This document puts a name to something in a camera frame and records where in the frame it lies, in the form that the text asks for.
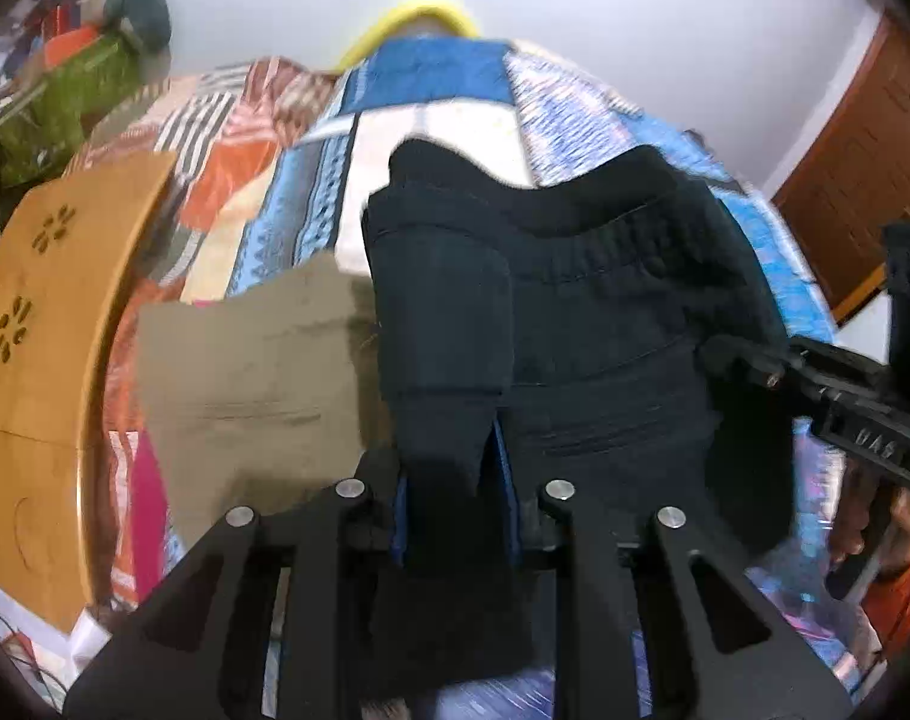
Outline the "wooden lap desk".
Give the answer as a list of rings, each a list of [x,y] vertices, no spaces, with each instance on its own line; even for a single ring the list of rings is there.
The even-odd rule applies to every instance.
[[[61,632],[100,590],[105,358],[175,163],[138,151],[41,184],[0,238],[0,589]]]

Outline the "orange striped blanket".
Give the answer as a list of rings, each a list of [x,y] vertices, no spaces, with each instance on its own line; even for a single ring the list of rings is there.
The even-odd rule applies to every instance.
[[[144,416],[136,395],[137,314],[154,302],[217,301],[305,262],[338,238],[348,140],[302,137],[341,106],[343,76],[284,57],[144,86],[95,127],[80,172],[141,151],[172,151],[172,179],[124,289],[103,387],[100,460],[115,555],[110,598],[137,605],[131,472]]]

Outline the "black pants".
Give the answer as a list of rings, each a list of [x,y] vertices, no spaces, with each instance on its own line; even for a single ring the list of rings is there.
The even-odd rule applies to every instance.
[[[559,715],[622,718],[645,660],[658,717],[722,717],[732,660],[704,611],[741,616],[719,564],[786,536],[794,486],[789,418],[706,371],[711,338],[787,344],[740,226],[652,146],[542,188],[421,138],[388,171],[362,232],[408,549],[356,634],[357,692],[542,667]]]

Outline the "green patterned bag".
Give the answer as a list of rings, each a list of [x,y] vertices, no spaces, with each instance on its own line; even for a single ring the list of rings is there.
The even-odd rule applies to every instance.
[[[141,86],[123,37],[102,36],[40,76],[0,112],[0,184],[58,174],[91,128]]]

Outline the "khaki folded shorts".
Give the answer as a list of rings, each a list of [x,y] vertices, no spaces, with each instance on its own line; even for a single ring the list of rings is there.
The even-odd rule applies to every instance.
[[[276,514],[391,441],[370,278],[333,255],[188,305],[146,305],[137,398],[173,528],[193,546],[235,505]]]

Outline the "magenta cloth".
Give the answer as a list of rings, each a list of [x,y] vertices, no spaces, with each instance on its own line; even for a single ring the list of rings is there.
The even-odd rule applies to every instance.
[[[164,577],[169,505],[151,436],[141,429],[136,437],[131,472],[131,551],[137,603],[142,603]]]

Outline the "blue patchwork bedspread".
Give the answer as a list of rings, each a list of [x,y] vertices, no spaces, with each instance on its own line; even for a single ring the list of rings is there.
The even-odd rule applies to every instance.
[[[338,135],[348,140],[338,238],[312,257],[328,252],[339,270],[369,277],[362,205],[387,183],[388,153],[406,137],[450,146],[520,187],[556,185],[633,146],[650,145],[672,166],[706,181],[732,210],[787,327],[833,338],[825,298],[774,206],[735,181],[696,135],[645,114],[574,65],[530,47],[439,37],[387,44],[343,80],[339,109],[300,140],[309,148]]]

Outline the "brown wooden door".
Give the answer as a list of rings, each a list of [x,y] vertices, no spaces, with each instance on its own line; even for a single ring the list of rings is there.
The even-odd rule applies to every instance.
[[[875,298],[883,227],[910,221],[910,32],[889,16],[774,204],[836,320]]]

